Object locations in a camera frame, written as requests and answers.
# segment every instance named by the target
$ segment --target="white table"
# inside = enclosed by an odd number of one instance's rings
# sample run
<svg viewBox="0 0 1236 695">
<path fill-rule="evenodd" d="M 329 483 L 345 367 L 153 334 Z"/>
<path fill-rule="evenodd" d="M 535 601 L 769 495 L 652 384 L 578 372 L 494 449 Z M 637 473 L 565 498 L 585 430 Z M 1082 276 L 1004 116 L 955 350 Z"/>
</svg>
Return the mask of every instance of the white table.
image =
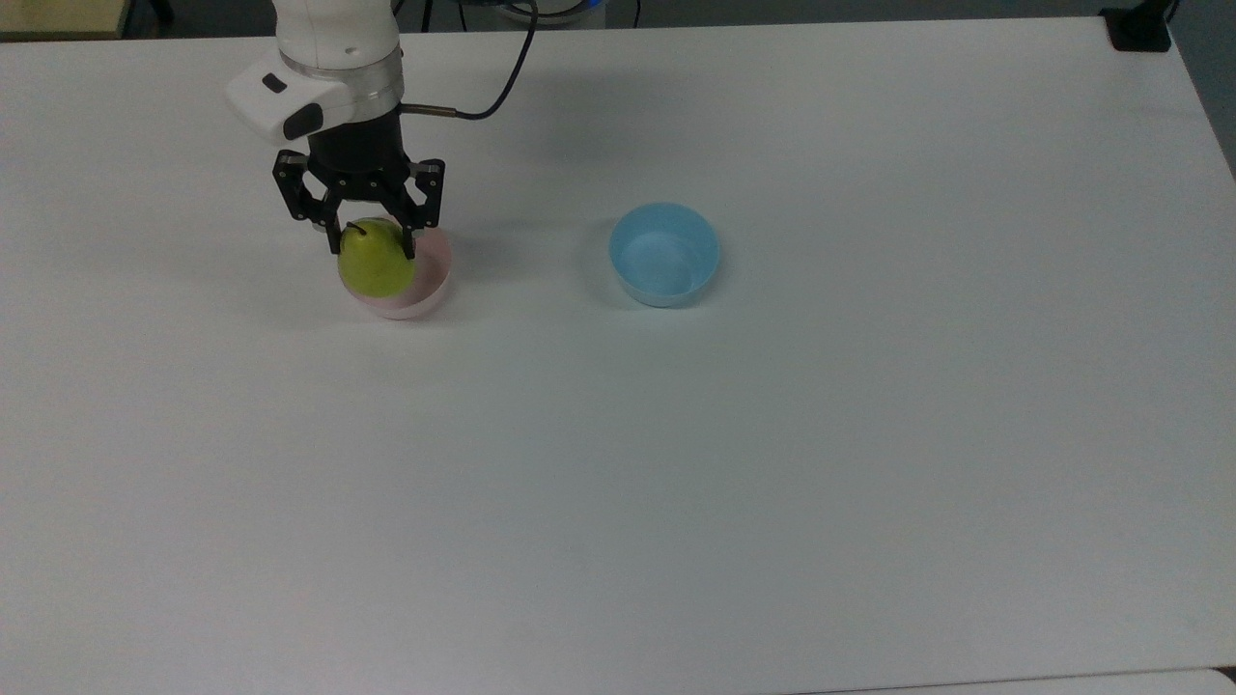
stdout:
<svg viewBox="0 0 1236 695">
<path fill-rule="evenodd" d="M 1236 695 L 1236 684 L 1214 670 L 1188 670 L 912 688 L 897 693 L 902 695 Z"/>
<path fill-rule="evenodd" d="M 409 36 L 485 105 L 519 37 Z M 0 46 L 5 695 L 753 695 L 1236 662 L 1236 185 L 1098 19 L 567 32 L 384 323 L 222 85 Z M 718 228 L 643 309 L 606 235 Z M 365 209 L 345 209 L 357 216 Z"/>
</svg>

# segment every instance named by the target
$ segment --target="green pear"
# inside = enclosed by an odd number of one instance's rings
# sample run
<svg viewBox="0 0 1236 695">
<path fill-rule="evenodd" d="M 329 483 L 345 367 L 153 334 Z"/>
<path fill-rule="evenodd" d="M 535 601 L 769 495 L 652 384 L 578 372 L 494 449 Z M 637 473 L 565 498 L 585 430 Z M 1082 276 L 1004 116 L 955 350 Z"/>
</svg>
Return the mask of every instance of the green pear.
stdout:
<svg viewBox="0 0 1236 695">
<path fill-rule="evenodd" d="M 415 261 L 403 256 L 399 225 L 381 218 L 363 218 L 344 230 L 339 250 L 339 277 L 349 289 L 365 297 L 391 297 L 412 284 Z"/>
</svg>

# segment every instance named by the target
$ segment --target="bowl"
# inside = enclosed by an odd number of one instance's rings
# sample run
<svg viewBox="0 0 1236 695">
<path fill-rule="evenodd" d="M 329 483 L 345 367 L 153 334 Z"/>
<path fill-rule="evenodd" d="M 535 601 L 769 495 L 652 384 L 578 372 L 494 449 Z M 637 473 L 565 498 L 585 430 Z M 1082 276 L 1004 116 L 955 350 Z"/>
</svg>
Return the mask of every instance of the bowl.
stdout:
<svg viewBox="0 0 1236 695">
<path fill-rule="evenodd" d="M 618 220 L 609 235 L 609 262 L 637 302 L 681 307 L 697 299 L 717 272 L 721 244 L 700 213 L 653 203 Z"/>
</svg>

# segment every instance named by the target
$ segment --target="black cable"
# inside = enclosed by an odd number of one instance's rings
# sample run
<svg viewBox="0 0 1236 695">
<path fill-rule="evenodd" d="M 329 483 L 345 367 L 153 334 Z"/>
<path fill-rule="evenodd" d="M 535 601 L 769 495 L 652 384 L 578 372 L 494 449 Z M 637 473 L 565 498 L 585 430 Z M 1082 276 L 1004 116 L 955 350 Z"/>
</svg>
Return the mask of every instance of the black cable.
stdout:
<svg viewBox="0 0 1236 695">
<path fill-rule="evenodd" d="M 524 47 L 519 49 L 519 58 L 515 59 L 515 67 L 510 70 L 510 77 L 507 79 L 507 85 L 502 88 L 502 94 L 498 95 L 497 101 L 493 103 L 488 109 L 473 114 L 470 111 L 460 111 L 459 109 L 451 109 L 450 106 L 430 106 L 426 104 L 399 104 L 400 114 L 421 114 L 426 116 L 442 116 L 449 119 L 464 119 L 466 121 L 481 121 L 493 114 L 498 113 L 502 104 L 510 95 L 510 89 L 515 87 L 515 80 L 519 78 L 519 70 L 524 67 L 524 59 L 528 57 L 528 49 L 533 46 L 533 36 L 536 35 L 536 20 L 540 19 L 540 10 L 536 7 L 536 0 L 523 0 L 533 9 L 528 20 L 528 36 L 524 37 Z"/>
<path fill-rule="evenodd" d="M 420 33 L 429 33 L 429 20 L 433 16 L 434 16 L 434 0 L 425 0 L 425 11 L 420 15 Z"/>
</svg>

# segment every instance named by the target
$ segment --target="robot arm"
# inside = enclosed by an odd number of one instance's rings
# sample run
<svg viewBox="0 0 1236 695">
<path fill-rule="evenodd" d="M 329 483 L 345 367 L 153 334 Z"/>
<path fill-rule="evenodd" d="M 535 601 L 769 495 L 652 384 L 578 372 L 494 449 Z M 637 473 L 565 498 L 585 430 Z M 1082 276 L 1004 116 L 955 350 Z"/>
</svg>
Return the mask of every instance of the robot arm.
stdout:
<svg viewBox="0 0 1236 695">
<path fill-rule="evenodd" d="M 501 5 L 503 0 L 460 0 Z M 281 150 L 274 181 L 295 219 L 326 234 L 339 254 L 344 200 L 378 203 L 403 229 L 403 251 L 415 255 L 415 236 L 438 226 L 446 164 L 413 163 L 403 148 L 400 113 L 480 120 L 509 94 L 536 30 L 535 0 L 528 38 L 498 100 L 478 114 L 439 106 L 404 105 L 403 53 L 389 0 L 273 0 L 278 46 L 227 84 L 227 101 L 251 129 L 286 147 L 307 137 L 309 153 Z M 326 187 L 314 198 L 304 185 L 310 173 Z M 408 193 L 413 179 L 425 200 Z"/>
</svg>

